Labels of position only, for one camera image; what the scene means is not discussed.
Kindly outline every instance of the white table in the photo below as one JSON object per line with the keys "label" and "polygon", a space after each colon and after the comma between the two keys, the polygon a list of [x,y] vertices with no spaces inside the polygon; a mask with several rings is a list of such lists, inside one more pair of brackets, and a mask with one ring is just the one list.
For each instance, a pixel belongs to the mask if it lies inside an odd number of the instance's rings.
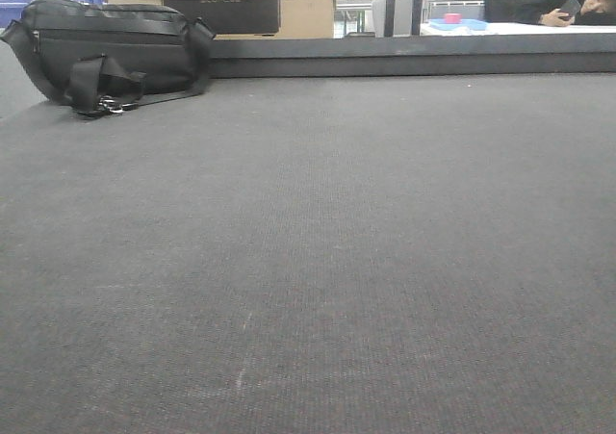
{"label": "white table", "polygon": [[470,30],[458,27],[455,30],[438,30],[429,23],[421,26],[422,35],[459,37],[473,35],[569,35],[578,33],[616,33],[616,26],[571,25],[569,27],[546,27],[544,25],[526,25],[525,23],[495,22],[488,23],[485,30]]}

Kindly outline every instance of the pink object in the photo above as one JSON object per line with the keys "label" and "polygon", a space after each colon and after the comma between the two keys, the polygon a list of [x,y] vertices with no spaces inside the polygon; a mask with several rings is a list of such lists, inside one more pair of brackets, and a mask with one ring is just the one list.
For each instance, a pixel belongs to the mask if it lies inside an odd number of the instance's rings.
{"label": "pink object", "polygon": [[461,13],[446,13],[445,23],[460,23],[462,21]]}

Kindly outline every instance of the black box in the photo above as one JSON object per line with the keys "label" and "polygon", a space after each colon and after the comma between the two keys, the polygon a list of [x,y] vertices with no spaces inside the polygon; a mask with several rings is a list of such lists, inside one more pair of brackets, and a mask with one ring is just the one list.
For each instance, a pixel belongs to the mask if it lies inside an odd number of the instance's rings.
{"label": "black box", "polygon": [[280,0],[163,0],[188,19],[203,18],[221,35],[274,35],[280,30]]}

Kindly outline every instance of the blue tray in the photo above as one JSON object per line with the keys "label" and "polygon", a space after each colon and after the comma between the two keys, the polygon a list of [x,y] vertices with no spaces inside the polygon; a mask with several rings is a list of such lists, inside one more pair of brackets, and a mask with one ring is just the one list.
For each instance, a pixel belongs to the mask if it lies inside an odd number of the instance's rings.
{"label": "blue tray", "polygon": [[455,30],[460,27],[467,27],[471,30],[485,30],[488,28],[488,22],[483,20],[474,20],[472,18],[463,18],[460,23],[445,23],[444,18],[432,18],[428,20],[430,27],[437,30]]}
{"label": "blue tray", "polygon": [[[11,20],[19,20],[21,11],[32,0],[0,0],[0,28],[8,27]],[[103,0],[72,0],[82,3],[103,4]]]}

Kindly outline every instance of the desk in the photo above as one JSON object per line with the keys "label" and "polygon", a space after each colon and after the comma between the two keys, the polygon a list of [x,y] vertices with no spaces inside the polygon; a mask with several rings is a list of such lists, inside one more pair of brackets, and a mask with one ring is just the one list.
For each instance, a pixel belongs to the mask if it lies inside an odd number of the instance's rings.
{"label": "desk", "polygon": [[616,26],[571,25],[569,27],[546,27],[544,25],[526,25],[525,23],[495,22],[489,23],[485,30],[469,30],[459,27],[456,30],[438,30],[423,23],[421,35],[442,37],[460,37],[476,35],[568,35],[578,33],[616,33]]}
{"label": "desk", "polygon": [[349,13],[357,15],[357,31],[364,31],[366,27],[365,11],[372,10],[372,1],[374,0],[336,0],[336,11],[340,11],[343,15],[345,35],[347,34],[347,22],[350,20]]}

